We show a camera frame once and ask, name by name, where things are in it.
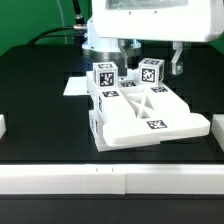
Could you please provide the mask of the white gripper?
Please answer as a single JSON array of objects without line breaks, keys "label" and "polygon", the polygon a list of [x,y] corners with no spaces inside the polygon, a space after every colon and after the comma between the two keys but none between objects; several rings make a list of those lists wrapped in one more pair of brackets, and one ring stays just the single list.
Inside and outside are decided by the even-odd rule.
[{"label": "white gripper", "polygon": [[224,32],[224,0],[92,0],[100,37],[118,38],[127,69],[138,67],[130,40],[174,41],[169,69],[181,75],[190,42],[209,42]]}]

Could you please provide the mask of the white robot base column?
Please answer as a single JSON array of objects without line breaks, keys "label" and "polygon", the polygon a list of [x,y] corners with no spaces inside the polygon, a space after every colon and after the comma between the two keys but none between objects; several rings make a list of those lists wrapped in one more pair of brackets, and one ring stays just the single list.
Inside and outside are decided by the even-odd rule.
[{"label": "white robot base column", "polygon": [[122,53],[116,38],[100,37],[94,27],[93,19],[87,21],[87,40],[82,44],[83,54],[95,58],[119,59]]}]

